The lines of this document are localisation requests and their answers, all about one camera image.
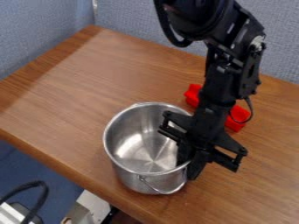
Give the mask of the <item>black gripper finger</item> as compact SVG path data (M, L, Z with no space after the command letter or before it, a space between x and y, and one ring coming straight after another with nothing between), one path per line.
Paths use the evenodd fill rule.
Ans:
M180 141L177 144L176 165L183 165L192 161L193 148L188 141Z
M187 179L195 180L204 167L205 164L211 161L211 153L205 150L197 150L191 158L191 162L187 168Z

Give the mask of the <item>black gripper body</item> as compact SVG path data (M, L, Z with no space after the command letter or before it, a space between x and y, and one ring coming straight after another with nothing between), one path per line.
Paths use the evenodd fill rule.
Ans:
M216 103L203 99L192 115L165 110L159 127L159 132L176 145L180 141L188 141L193 154L208 151L209 163L217 163L232 172L239 170L242 159L248 155L248 150L224 130L224 122L235 105L235 101Z

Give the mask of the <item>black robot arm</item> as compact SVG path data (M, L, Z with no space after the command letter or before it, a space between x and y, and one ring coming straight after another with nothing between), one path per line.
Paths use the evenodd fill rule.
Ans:
M204 84L192 115L163 113L159 132L177 143L176 164L195 180L205 164L239 169L247 149L224 130L238 100L248 101L260 85L267 49L264 26L236 0L153 0L163 33L177 47L201 41L207 48Z

